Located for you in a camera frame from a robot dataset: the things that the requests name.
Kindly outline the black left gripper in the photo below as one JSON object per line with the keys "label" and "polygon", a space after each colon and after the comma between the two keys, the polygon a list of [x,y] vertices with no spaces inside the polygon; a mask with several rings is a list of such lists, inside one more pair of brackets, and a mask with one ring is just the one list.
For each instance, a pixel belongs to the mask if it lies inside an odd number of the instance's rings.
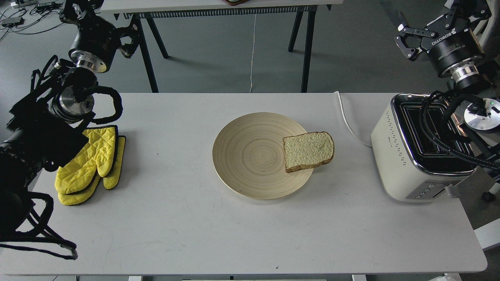
{"label": "black left gripper", "polygon": [[[139,27],[130,24],[118,27],[99,16],[84,15],[80,18],[78,31],[68,55],[77,63],[83,57],[91,57],[97,73],[105,73],[111,69],[111,64],[117,50],[130,59],[136,52],[141,39]],[[121,39],[129,38],[130,43],[121,43]]]}

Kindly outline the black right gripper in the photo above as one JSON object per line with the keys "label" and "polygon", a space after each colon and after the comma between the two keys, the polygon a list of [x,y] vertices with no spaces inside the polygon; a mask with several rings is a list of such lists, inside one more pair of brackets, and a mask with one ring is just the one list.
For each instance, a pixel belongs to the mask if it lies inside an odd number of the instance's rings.
{"label": "black right gripper", "polygon": [[471,30],[492,16],[486,0],[448,0],[444,7],[442,16],[424,29],[399,25],[394,38],[411,62],[422,52],[418,41],[424,38],[424,50],[440,78],[450,76],[449,69],[459,62],[472,59],[477,63],[484,58],[484,50]]}

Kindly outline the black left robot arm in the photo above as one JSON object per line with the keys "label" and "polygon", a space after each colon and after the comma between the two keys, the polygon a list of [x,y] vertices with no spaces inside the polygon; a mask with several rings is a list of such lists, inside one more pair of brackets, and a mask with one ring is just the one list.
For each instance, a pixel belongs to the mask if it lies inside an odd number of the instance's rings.
{"label": "black left robot arm", "polygon": [[95,75],[110,68],[117,50],[131,57],[141,35],[136,17],[120,28],[92,11],[85,11],[82,18],[62,14],[61,19],[79,29],[70,60],[55,60],[48,79],[12,107],[13,118],[7,124],[12,135],[1,144],[1,247],[36,251],[20,243],[57,244],[70,254],[40,252],[76,260],[77,246],[48,226],[54,200],[28,186],[42,169],[55,171],[83,149],[89,141],[83,134],[89,123],[120,118],[120,94],[98,85]]}

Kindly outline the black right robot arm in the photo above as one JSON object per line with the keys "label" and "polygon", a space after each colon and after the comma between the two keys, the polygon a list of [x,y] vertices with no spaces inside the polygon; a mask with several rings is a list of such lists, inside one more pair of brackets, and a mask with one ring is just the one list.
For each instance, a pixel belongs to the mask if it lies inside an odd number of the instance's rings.
{"label": "black right robot arm", "polygon": [[[398,11],[394,41],[406,59],[413,62],[425,54],[438,77],[450,78],[447,91],[434,91],[423,102],[419,119],[424,135],[446,154],[499,171],[499,145],[489,146],[479,135],[499,130],[499,97],[493,92],[499,66],[494,60],[484,61],[485,51],[474,32],[480,22],[488,23],[492,11],[486,0],[448,0],[441,15],[421,28],[411,27],[405,14]],[[463,103],[468,104],[464,111],[465,136],[450,130],[442,135],[432,133],[425,113],[437,100],[449,103],[442,126]]]}

